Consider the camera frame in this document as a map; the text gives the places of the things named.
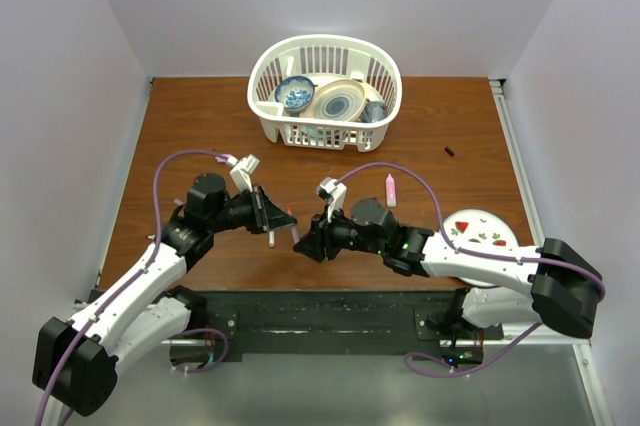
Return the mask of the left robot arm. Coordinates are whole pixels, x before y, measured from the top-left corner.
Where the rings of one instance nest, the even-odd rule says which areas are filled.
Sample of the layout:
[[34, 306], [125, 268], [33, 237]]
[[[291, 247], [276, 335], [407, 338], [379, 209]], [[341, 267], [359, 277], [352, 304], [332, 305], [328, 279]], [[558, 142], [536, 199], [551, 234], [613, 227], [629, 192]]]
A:
[[36, 422], [51, 399], [72, 413], [100, 409], [130, 363], [173, 336], [208, 332], [206, 301], [175, 287], [214, 246], [216, 234], [243, 228], [251, 234], [294, 226], [294, 216], [275, 205], [262, 186], [243, 174], [230, 195], [224, 178], [198, 176], [169, 221], [134, 265], [71, 318], [50, 318], [39, 330], [32, 373], [43, 392]]

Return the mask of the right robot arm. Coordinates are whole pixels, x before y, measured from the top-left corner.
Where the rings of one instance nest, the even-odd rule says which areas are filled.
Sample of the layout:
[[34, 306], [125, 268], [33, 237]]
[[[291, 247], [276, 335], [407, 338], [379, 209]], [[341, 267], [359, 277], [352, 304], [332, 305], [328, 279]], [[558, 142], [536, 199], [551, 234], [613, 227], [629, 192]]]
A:
[[604, 294], [601, 274], [562, 240], [513, 248], [450, 243], [442, 232], [400, 223], [375, 198], [357, 202], [349, 214], [326, 207], [293, 249], [317, 262], [333, 260], [344, 249], [376, 254], [403, 276], [492, 284], [490, 290], [465, 291], [446, 313], [443, 324], [459, 339], [479, 328], [518, 322], [588, 339]]

